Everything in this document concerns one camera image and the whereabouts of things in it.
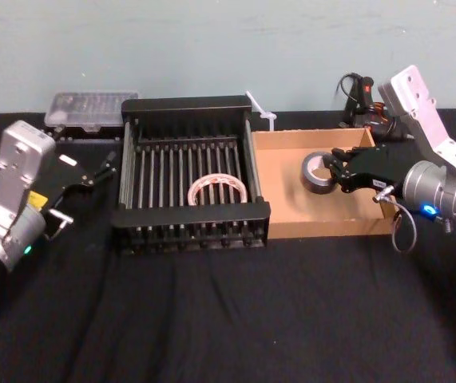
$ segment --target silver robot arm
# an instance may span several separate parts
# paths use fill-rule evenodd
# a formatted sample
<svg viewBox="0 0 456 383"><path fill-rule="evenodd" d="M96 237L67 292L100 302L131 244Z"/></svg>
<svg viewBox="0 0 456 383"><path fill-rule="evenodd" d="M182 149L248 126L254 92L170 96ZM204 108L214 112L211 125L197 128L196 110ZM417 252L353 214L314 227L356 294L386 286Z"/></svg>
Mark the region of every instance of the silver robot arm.
<svg viewBox="0 0 456 383"><path fill-rule="evenodd" d="M30 188L54 155L55 142L24 121L2 133L0 144L0 285L24 250L45 230L27 203Z"/></svg>
<svg viewBox="0 0 456 383"><path fill-rule="evenodd" d="M390 114L410 129L426 159L407 174L403 198L417 209L432 207L450 226L456 221L456 142L437 113L435 99L414 65L380 85L379 92Z"/></svg>

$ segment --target screw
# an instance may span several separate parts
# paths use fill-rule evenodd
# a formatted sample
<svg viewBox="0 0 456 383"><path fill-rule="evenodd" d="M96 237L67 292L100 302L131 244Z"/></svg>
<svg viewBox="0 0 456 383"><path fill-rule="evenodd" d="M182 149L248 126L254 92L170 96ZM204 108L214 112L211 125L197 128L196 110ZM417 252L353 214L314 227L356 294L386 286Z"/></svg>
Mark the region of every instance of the screw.
<svg viewBox="0 0 456 383"><path fill-rule="evenodd" d="M451 222L451 219L446 218L444 219L444 232L446 234L451 234L453 232L453 223Z"/></svg>

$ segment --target blue led light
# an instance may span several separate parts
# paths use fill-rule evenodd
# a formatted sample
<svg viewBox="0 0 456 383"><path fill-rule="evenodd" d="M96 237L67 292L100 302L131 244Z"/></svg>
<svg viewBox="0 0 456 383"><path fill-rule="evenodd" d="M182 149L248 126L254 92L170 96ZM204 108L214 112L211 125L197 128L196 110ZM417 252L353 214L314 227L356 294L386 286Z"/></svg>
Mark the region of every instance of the blue led light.
<svg viewBox="0 0 456 383"><path fill-rule="evenodd" d="M437 215L438 214L438 210L431 205L423 205L422 211L424 213L427 213L428 215Z"/></svg>

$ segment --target cardboard box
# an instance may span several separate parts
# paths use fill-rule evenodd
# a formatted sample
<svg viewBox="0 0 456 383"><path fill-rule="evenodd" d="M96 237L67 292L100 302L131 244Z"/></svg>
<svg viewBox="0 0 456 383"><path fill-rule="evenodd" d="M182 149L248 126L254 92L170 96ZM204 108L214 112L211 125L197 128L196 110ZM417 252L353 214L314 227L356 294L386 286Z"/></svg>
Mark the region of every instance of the cardboard box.
<svg viewBox="0 0 456 383"><path fill-rule="evenodd" d="M374 203L374 190L345 194L338 185L332 193L317 195L300 182L309 153L375 146L368 130L254 132L253 143L261 191L272 209L269 239L391 233L395 208Z"/></svg>

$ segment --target clear plastic case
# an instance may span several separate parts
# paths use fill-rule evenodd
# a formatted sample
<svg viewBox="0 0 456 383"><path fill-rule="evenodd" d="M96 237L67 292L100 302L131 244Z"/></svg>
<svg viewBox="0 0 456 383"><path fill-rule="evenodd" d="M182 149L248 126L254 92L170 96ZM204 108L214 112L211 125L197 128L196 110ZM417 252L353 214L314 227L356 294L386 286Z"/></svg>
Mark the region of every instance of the clear plastic case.
<svg viewBox="0 0 456 383"><path fill-rule="evenodd" d="M83 128L86 132L120 127L123 126L121 104L137 98L139 94L135 91L57 93L45 115L45 125Z"/></svg>

